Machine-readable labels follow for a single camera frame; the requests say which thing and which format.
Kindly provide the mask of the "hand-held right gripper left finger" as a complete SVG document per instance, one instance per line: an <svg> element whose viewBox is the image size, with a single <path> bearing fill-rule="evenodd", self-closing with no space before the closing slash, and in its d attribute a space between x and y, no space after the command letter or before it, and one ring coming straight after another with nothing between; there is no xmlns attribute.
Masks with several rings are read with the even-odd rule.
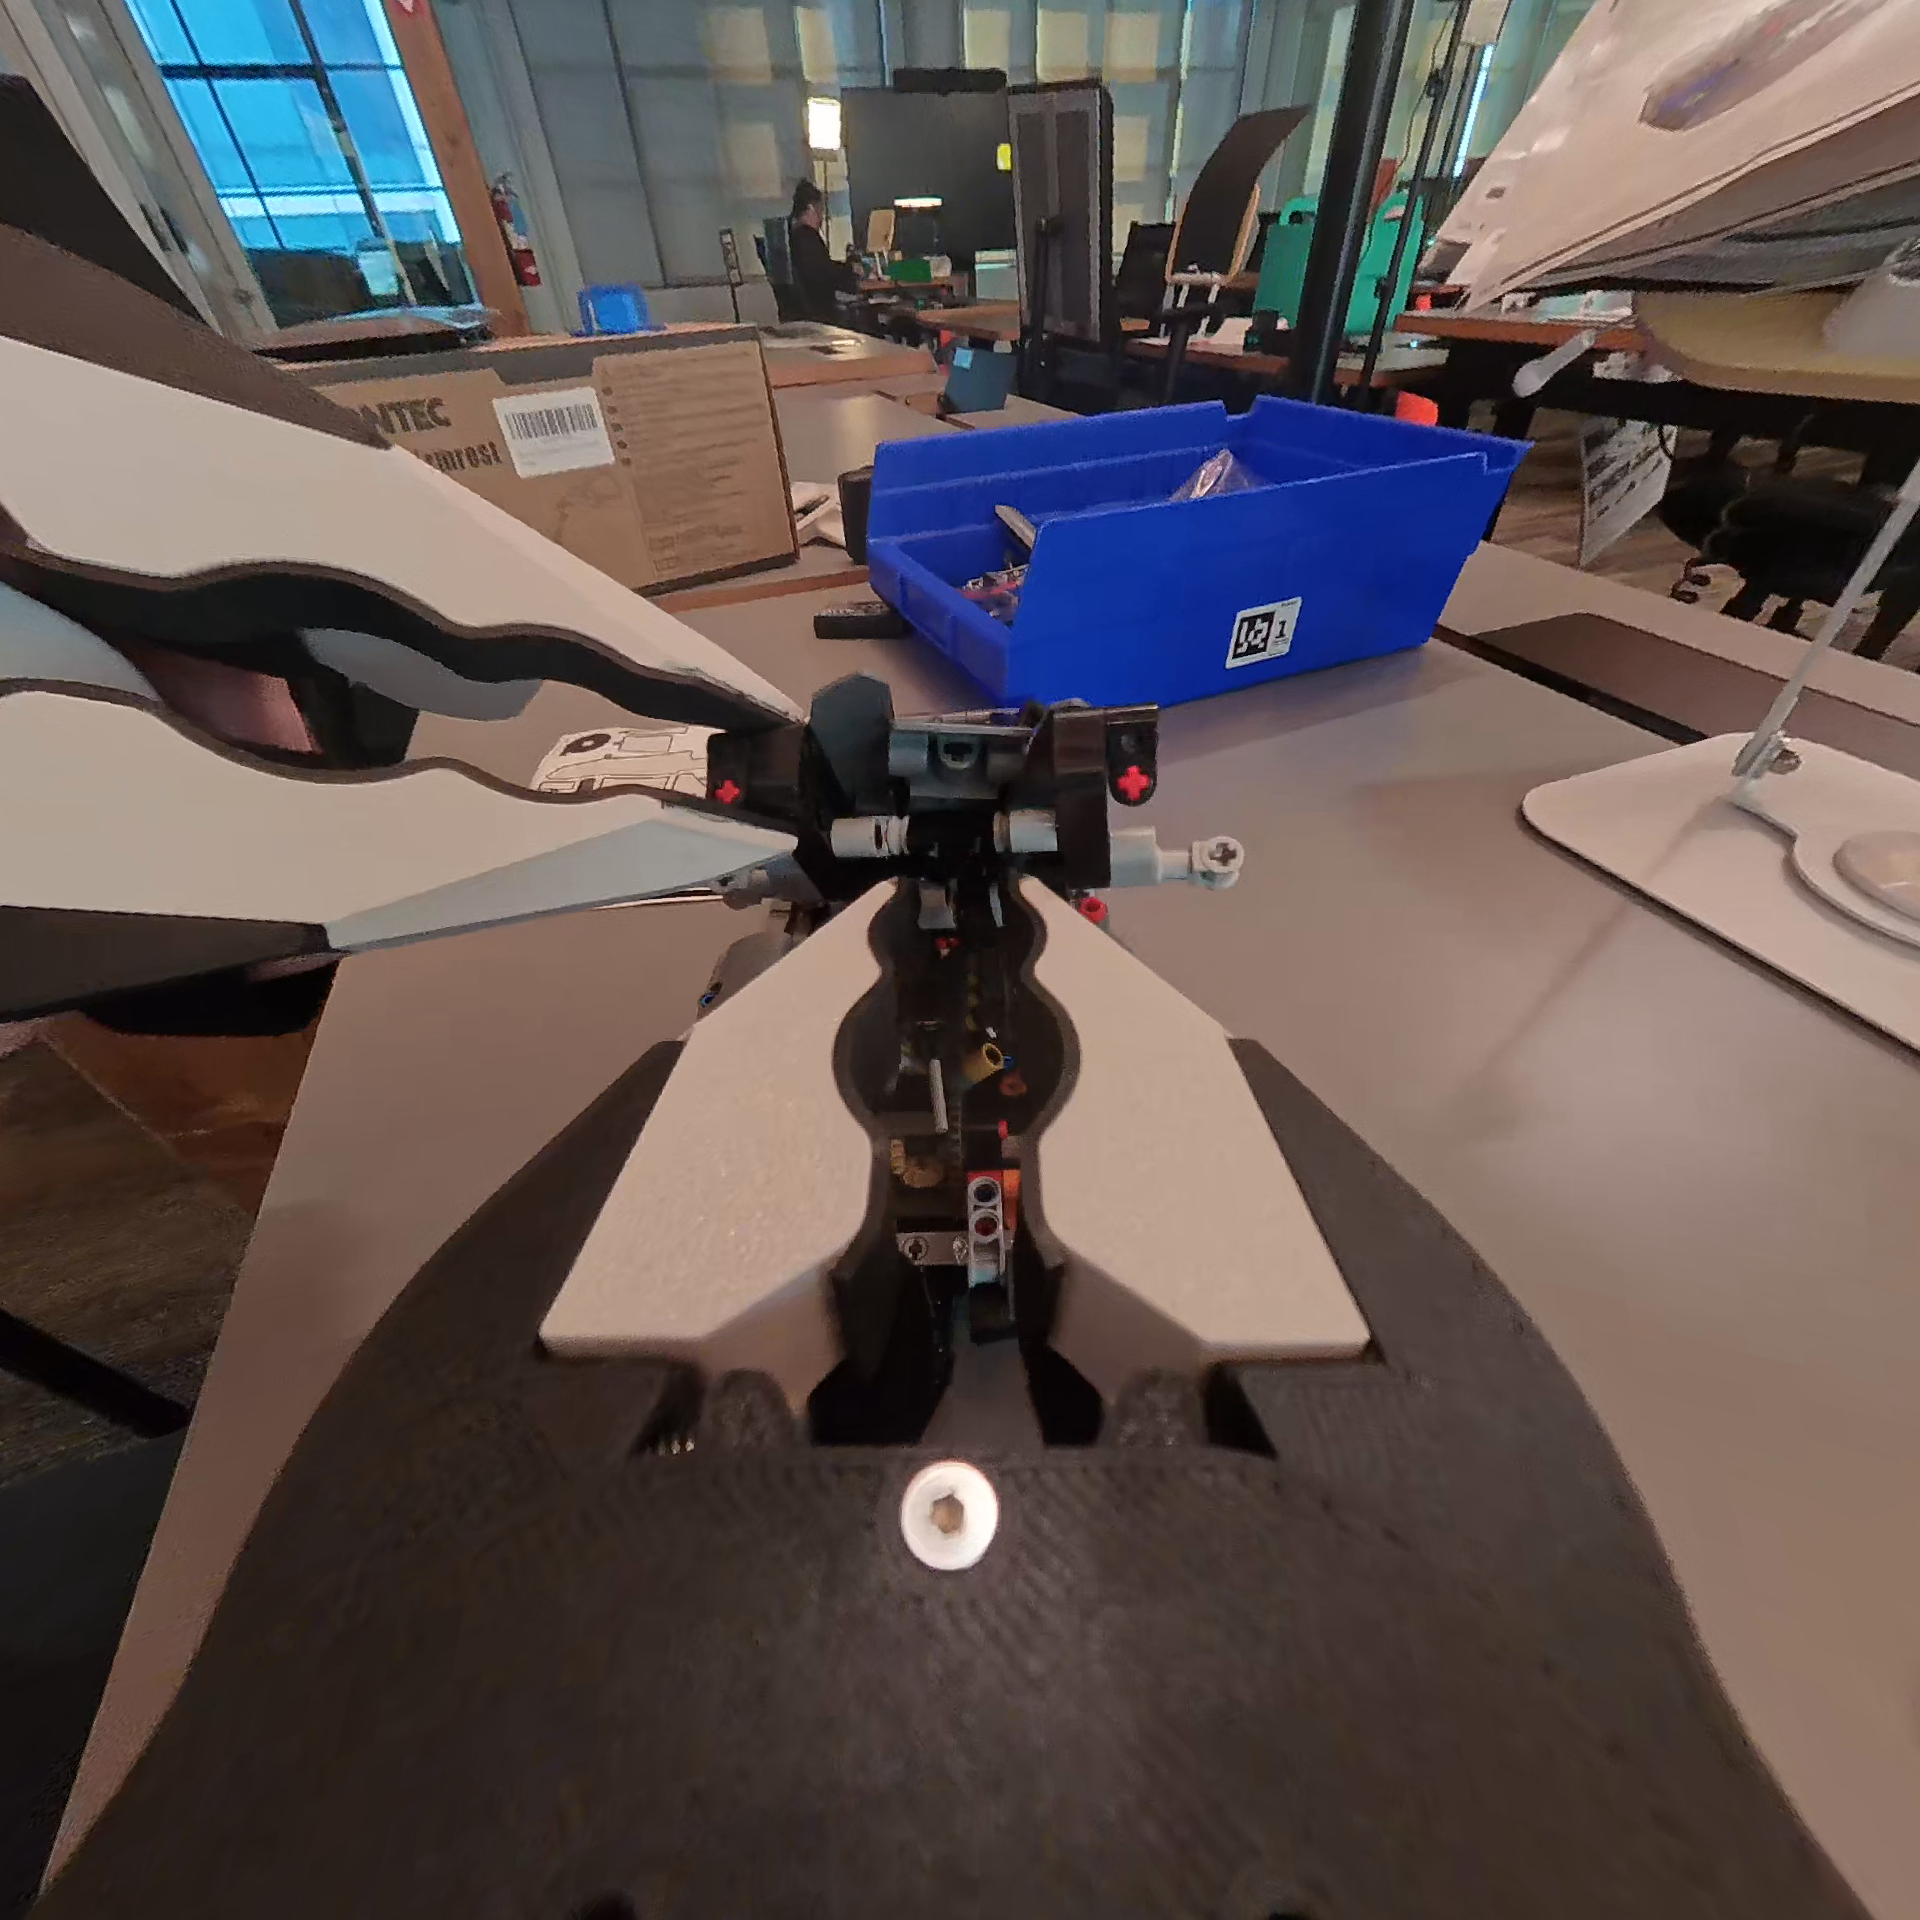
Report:
<svg viewBox="0 0 1920 1920"><path fill-rule="evenodd" d="M882 881L717 998L640 1128L539 1338L566 1360L826 1378L832 1268L868 1218L872 1146L835 1044L879 984Z"/></svg>

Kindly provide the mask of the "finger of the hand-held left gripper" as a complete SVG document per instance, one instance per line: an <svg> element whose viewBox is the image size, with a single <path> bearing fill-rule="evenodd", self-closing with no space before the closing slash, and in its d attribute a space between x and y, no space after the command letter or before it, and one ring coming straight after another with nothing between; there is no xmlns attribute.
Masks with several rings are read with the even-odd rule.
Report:
<svg viewBox="0 0 1920 1920"><path fill-rule="evenodd" d="M336 673L493 722L547 684L637 718L765 731L778 686L399 448L5 340L5 549L61 612L240 658L352 645Z"/></svg>
<svg viewBox="0 0 1920 1920"><path fill-rule="evenodd" d="M7 907L320 928L350 953L754 874L790 832L637 789L551 797L453 761L294 771L102 691L3 701Z"/></svg>

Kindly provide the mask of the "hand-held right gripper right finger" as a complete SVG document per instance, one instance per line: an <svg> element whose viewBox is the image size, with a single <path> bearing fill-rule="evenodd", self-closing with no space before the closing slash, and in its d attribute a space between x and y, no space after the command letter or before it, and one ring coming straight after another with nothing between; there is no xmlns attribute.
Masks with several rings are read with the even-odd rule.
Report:
<svg viewBox="0 0 1920 1920"><path fill-rule="evenodd" d="M1037 881L1029 984L1062 1034L1024 1201L1052 1278L1047 1353L1116 1433L1139 1387L1372 1346L1228 1028Z"/></svg>

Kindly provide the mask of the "small black grey lego assembly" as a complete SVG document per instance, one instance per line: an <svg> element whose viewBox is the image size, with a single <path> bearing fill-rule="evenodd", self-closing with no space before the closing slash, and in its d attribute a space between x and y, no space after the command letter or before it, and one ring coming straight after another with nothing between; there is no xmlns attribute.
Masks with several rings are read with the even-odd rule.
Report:
<svg viewBox="0 0 1920 1920"><path fill-rule="evenodd" d="M1022 881L1071 905L1125 888L1234 888L1234 836L1174 848L1125 820L1158 787L1157 705L900 713L872 676L829 684L796 725L717 731L703 748L707 801L794 836L752 888L803 931L895 884L949 941L1000 925Z"/></svg>

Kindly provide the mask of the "printed instruction sheet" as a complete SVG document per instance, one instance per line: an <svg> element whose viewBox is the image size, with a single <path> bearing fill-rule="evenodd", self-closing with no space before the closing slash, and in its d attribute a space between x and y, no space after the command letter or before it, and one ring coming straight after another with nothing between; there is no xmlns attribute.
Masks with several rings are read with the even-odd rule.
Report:
<svg viewBox="0 0 1920 1920"><path fill-rule="evenodd" d="M530 789L547 796L594 796L642 787L707 797L708 728L590 728L565 733L534 769Z"/></svg>

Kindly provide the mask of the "cardboard box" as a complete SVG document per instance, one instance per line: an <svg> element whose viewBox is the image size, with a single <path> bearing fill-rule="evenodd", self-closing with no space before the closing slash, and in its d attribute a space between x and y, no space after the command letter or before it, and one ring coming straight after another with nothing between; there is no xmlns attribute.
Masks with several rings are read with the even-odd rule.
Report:
<svg viewBox="0 0 1920 1920"><path fill-rule="evenodd" d="M522 339L294 373L629 589L717 586L800 557L749 326Z"/></svg>

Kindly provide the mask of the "white lamp base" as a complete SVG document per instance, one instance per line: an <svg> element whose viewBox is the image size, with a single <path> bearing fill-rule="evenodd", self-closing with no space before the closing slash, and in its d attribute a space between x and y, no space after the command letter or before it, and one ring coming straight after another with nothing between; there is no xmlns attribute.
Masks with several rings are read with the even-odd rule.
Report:
<svg viewBox="0 0 1920 1920"><path fill-rule="evenodd" d="M1789 733L1816 662L1908 532L1918 470L1746 739L1533 787L1519 814L1770 972L1918 1049L1918 781Z"/></svg>

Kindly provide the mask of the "blue plastic bin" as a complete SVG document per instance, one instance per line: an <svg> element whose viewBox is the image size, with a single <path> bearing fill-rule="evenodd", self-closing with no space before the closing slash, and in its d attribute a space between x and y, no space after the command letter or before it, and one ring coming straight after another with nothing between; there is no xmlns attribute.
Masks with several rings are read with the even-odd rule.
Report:
<svg viewBox="0 0 1920 1920"><path fill-rule="evenodd" d="M1220 448L1263 484L1167 502ZM1527 450L1272 396L888 442L868 573L997 705L1195 705L1422 648Z"/></svg>

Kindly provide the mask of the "black screen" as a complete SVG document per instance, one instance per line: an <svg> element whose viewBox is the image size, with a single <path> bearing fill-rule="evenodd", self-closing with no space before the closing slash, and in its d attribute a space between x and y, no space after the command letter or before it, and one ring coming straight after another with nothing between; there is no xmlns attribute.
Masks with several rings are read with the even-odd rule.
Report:
<svg viewBox="0 0 1920 1920"><path fill-rule="evenodd" d="M934 202L936 251L956 264L1016 245L1005 86L850 86L839 113L859 245L872 212L900 202Z"/></svg>

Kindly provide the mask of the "white hanging sign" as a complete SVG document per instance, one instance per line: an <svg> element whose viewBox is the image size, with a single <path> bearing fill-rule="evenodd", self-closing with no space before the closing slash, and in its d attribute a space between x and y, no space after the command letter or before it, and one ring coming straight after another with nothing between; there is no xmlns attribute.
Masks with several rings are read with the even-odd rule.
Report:
<svg viewBox="0 0 1920 1920"><path fill-rule="evenodd" d="M1658 422L1582 417L1578 420L1578 561L1590 570L1652 515L1670 480L1674 450Z"/></svg>

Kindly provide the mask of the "black metal cabinet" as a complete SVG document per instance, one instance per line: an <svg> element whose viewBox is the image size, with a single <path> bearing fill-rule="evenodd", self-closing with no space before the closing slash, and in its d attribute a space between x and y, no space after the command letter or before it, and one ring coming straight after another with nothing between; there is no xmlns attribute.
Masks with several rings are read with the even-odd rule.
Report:
<svg viewBox="0 0 1920 1920"><path fill-rule="evenodd" d="M1059 347L1109 353L1112 99L1101 81L1008 90L1019 274L1019 386L1047 401Z"/></svg>

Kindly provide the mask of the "black office chair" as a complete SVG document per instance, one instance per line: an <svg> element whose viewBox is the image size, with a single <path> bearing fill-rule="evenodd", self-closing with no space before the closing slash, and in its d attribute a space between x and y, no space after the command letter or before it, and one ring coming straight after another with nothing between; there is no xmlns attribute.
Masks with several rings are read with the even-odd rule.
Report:
<svg viewBox="0 0 1920 1920"><path fill-rule="evenodd" d="M1731 430L1674 465L1654 515L1692 562L1670 589L1695 603L1716 570L1735 576L1722 612L1796 634L1811 606L1829 609L1879 538L1895 488L1870 465L1855 477L1796 470L1799 442L1786 438L1764 465L1740 453Z"/></svg>

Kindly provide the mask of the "wooden chair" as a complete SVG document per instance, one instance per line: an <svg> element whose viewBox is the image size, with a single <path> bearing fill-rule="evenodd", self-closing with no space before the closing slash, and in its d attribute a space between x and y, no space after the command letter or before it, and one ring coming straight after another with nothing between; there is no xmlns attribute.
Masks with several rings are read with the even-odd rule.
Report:
<svg viewBox="0 0 1920 1920"><path fill-rule="evenodd" d="M1165 258L1164 401L1172 397L1186 347L1215 301L1251 283L1262 176L1310 114L1295 102L1234 118L1192 180Z"/></svg>

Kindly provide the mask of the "black pole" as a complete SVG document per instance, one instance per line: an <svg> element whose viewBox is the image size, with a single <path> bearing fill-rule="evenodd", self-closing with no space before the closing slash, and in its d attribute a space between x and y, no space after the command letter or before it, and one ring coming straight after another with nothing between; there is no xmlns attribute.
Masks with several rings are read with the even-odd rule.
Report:
<svg viewBox="0 0 1920 1920"><path fill-rule="evenodd" d="M1298 317L1286 346L1286 396L1333 397L1339 346L1372 221L1376 168L1395 110L1413 3L1355 3L1327 140Z"/></svg>

